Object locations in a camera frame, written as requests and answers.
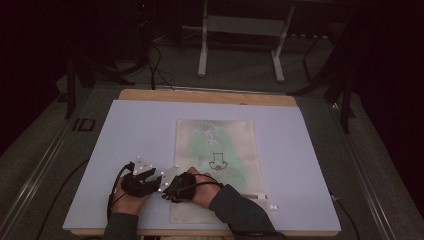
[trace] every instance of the white table leg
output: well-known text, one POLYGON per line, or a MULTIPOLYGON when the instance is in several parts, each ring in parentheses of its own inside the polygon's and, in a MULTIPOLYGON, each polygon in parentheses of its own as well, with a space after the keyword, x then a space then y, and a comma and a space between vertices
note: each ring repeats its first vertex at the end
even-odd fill
POLYGON ((283 27, 281 29, 278 46, 276 49, 271 51, 272 62, 274 63, 274 71, 275 71, 277 82, 284 81, 283 69, 281 68, 281 62, 280 62, 280 53, 281 53, 281 49, 283 48, 284 40, 286 40, 286 37, 287 37, 287 31, 289 30, 290 21, 293 16, 294 9, 295 9, 294 6, 290 8, 286 21, 283 24, 283 27))
POLYGON ((206 76, 206 63, 208 60, 208 0, 203 1, 203 27, 202 27, 202 49, 200 50, 199 70, 197 75, 199 77, 206 76))

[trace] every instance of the sleeve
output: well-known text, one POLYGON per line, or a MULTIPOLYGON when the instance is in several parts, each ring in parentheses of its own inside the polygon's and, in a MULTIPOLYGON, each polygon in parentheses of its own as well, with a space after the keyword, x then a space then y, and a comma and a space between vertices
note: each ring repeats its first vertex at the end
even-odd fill
POLYGON ((126 213, 112 213, 106 226, 103 240, 137 239, 138 217, 126 213))
POLYGON ((224 223, 231 225, 234 238, 238 239, 286 239, 279 236, 247 237, 240 232, 276 232, 268 214, 256 203, 243 197, 232 186, 226 185, 209 205, 209 209, 224 223))

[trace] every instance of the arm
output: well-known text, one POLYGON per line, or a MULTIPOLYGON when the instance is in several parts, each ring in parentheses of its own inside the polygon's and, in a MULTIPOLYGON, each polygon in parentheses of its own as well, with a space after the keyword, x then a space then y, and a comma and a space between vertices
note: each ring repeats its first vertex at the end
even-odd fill
MULTIPOLYGON (((195 168, 187 172, 199 174, 195 168)), ((210 181, 206 176, 196 175, 196 182, 210 181)), ((224 223, 231 225, 235 239, 285 239, 284 235, 247 237, 237 232, 269 232, 275 233, 274 226, 267 213, 256 203, 241 196, 232 186, 220 189, 216 185, 207 184, 196 188, 193 203, 209 208, 224 223)))
POLYGON ((142 198, 127 195, 121 189, 121 177, 116 185, 112 214, 106 226, 104 240, 129 240, 137 238, 138 216, 150 195, 142 198))

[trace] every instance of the wooden edge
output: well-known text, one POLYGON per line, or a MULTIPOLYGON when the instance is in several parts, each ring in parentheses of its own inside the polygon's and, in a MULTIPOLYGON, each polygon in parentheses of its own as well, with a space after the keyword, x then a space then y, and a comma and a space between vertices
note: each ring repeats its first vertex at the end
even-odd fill
POLYGON ((119 100, 166 101, 166 102, 195 102, 220 103, 237 105, 289 106, 296 107, 296 101, 291 96, 252 94, 252 93, 223 93, 223 92, 194 92, 170 90, 141 90, 124 89, 119 100))
MULTIPOLYGON (((103 236, 104 229, 69 229, 78 236, 103 236)), ((338 231, 282 231, 287 237, 334 237, 338 231)), ((231 237, 231 231, 223 230, 142 230, 137 234, 140 236, 204 236, 204 237, 231 237)))

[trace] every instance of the white board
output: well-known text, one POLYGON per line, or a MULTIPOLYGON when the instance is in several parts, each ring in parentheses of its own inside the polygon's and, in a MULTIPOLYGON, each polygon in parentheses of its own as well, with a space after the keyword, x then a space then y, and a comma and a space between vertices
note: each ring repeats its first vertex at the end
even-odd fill
MULTIPOLYGON (((106 227, 107 199, 119 170, 138 155, 157 168, 174 163, 179 119, 254 122, 271 221, 280 231, 339 232, 327 186, 298 107, 115 100, 69 209, 64 229, 106 227)), ((171 224, 170 203, 153 194, 140 229, 225 230, 225 224, 171 224)))

